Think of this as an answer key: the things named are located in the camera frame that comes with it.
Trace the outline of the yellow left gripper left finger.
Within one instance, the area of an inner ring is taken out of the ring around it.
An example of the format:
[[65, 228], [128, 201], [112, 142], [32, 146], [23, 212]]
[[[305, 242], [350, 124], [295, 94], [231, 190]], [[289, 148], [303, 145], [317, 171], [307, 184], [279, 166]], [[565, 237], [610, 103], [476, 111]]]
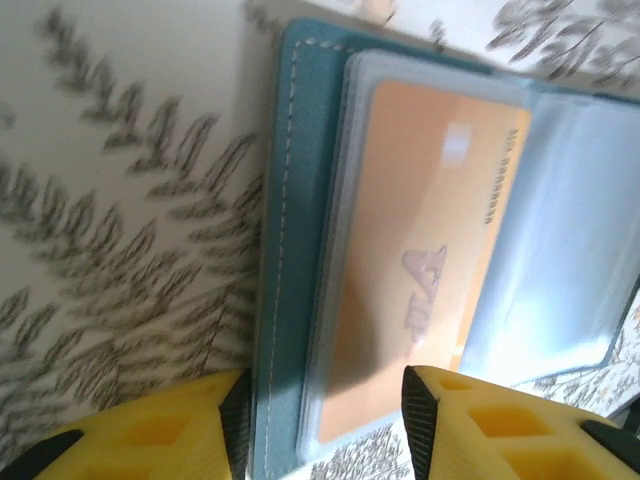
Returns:
[[4, 479], [242, 479], [251, 374], [229, 370], [67, 424], [1, 471]]

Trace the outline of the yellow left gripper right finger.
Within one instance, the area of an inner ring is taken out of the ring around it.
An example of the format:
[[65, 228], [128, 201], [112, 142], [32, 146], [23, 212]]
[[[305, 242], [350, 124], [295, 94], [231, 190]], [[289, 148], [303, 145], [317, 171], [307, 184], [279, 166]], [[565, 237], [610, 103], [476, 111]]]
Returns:
[[639, 476], [639, 440], [586, 410], [431, 366], [403, 373], [413, 472], [426, 480]]

